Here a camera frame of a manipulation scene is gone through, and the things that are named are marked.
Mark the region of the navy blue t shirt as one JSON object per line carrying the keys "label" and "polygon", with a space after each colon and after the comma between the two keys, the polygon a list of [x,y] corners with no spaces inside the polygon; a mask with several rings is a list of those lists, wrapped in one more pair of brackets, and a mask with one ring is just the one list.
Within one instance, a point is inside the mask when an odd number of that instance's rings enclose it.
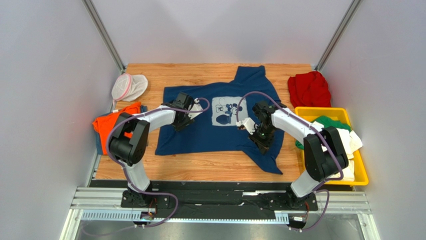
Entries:
{"label": "navy blue t shirt", "polygon": [[236,126],[237,120],[256,118],[252,110],[256,103],[267,101],[268,105],[272,105],[261,93],[277,103],[281,101],[273,84],[267,79],[263,65],[239,66],[231,82],[165,87],[163,101],[170,102],[179,93],[188,94],[193,98],[205,98],[210,102],[210,108],[183,130],[175,131],[171,125],[161,127],[156,155],[241,151],[263,171],[282,174],[276,159],[283,145],[284,132],[277,130],[270,149],[262,154],[248,138],[248,132],[239,130]]}

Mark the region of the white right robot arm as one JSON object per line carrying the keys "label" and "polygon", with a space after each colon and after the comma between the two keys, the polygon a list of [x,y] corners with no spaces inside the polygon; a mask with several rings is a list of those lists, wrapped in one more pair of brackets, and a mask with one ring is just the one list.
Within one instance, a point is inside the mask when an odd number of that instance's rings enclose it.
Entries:
{"label": "white right robot arm", "polygon": [[305,169],[285,190],[283,199],[288,208],[304,205],[314,191],[335,174],[344,176],[349,159],[337,128],[314,125],[280,103],[268,105],[260,101],[252,111],[258,121],[247,117],[239,125],[248,131],[249,139],[262,154],[272,147],[277,130],[290,134],[303,145]]}

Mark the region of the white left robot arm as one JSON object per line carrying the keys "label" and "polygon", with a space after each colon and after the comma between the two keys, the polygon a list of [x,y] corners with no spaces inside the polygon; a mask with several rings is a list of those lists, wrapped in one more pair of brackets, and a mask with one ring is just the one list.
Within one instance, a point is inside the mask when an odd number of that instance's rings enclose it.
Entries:
{"label": "white left robot arm", "polygon": [[180,92],[176,99],[137,114],[121,113],[106,140],[107,155],[118,163],[127,180],[122,205],[147,207],[155,201],[152,183],[145,171],[143,157],[149,134],[170,125],[180,131],[195,121],[205,109],[199,98]]}

